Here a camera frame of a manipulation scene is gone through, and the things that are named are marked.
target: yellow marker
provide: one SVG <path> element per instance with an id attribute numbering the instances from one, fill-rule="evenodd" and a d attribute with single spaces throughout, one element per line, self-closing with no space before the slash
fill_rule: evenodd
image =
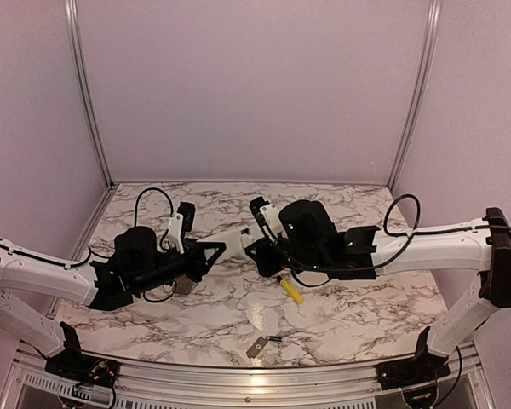
<path id="1" fill-rule="evenodd" d="M 293 298 L 293 301 L 295 301 L 298 304 L 303 304 L 303 297 L 301 296 L 301 294 L 299 294 L 297 290 L 293 288 L 285 279 L 277 275 L 276 280 L 282 287 L 284 287 L 288 295 L 291 298 Z"/>

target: marble vein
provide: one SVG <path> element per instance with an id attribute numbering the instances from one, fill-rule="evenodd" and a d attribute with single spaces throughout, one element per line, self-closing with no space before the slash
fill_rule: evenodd
<path id="1" fill-rule="evenodd" d="M 133 224 L 134 202 L 145 187 L 166 190 L 177 206 L 197 206 L 191 237 L 200 238 L 250 225 L 248 203 L 263 195 L 278 206 L 297 199 L 319 200 L 339 229 L 380 224 L 392 201 L 384 187 L 268 183 L 168 183 L 121 185 L 92 239 L 101 254 L 113 251 L 113 238 Z M 139 224 L 158 236 L 169 209 L 158 193 L 142 201 Z M 404 227 L 396 210 L 392 225 Z M 304 273 L 310 283 L 322 274 Z M 298 306 L 276 284 L 263 279 L 247 257 L 215 265 L 192 294 L 164 304 L 137 301 L 106 313 L 62 302 L 56 319 L 73 325 L 84 349 L 139 360 L 209 366 L 311 366 L 367 360 L 412 352 L 418 333 L 444 312 L 431 273 L 394 274 L 377 281 L 332 281 L 302 288 Z M 155 297 L 165 294 L 161 289 Z M 245 351 L 259 336 L 279 335 L 257 358 Z"/>

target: white wall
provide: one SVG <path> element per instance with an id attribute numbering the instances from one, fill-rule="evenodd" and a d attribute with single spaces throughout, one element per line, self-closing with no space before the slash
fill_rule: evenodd
<path id="1" fill-rule="evenodd" d="M 444 1 L 433 70 L 395 194 L 415 193 L 424 224 L 502 207 L 511 224 L 511 1 Z M 451 305 L 472 275 L 436 273 Z M 475 338 L 497 409 L 511 409 L 511 310 Z"/>
<path id="2" fill-rule="evenodd" d="M 69 257 L 103 193 L 63 2 L 0 1 L 0 234 Z M 0 392 L 17 343 L 0 330 Z"/>
<path id="3" fill-rule="evenodd" d="M 84 0 L 116 180 L 385 184 L 428 1 Z"/>

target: marble surface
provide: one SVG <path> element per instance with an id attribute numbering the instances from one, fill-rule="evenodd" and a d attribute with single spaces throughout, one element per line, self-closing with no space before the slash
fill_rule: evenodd
<path id="1" fill-rule="evenodd" d="M 266 183 L 170 183 L 121 185 L 96 228 L 91 247 L 112 254 L 113 238 L 133 224 L 134 203 L 145 187 L 166 190 L 178 206 L 193 202 L 192 237 L 253 223 L 248 204 L 262 195 L 279 207 L 297 199 L 324 203 L 339 230 L 379 224 L 392 201 L 384 187 Z M 169 209 L 158 193 L 141 201 L 139 224 L 158 237 Z M 396 210 L 392 224 L 405 220 Z M 163 304 L 142 300 L 106 313 L 62 302 L 56 319 L 73 325 L 88 351 L 139 360 L 205 366 L 312 366 L 367 360 L 414 351 L 418 333 L 445 312 L 431 273 L 394 274 L 376 281 L 337 281 L 303 288 L 284 277 L 305 298 L 297 305 L 275 279 L 264 279 L 240 256 L 216 264 L 190 295 Z M 303 273 L 309 283 L 325 280 Z M 161 289 L 152 291 L 161 297 Z M 259 336 L 278 335 L 254 359 L 246 350 Z"/>

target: yellow handle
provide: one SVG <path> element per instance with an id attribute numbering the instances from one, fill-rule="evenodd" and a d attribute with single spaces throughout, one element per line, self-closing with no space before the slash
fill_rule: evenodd
<path id="1" fill-rule="evenodd" d="M 285 279 L 280 281 L 280 285 L 283 286 L 288 295 L 293 298 L 293 301 L 298 304 L 303 304 L 303 297 L 301 294 L 299 294 L 297 290 L 293 288 Z"/>

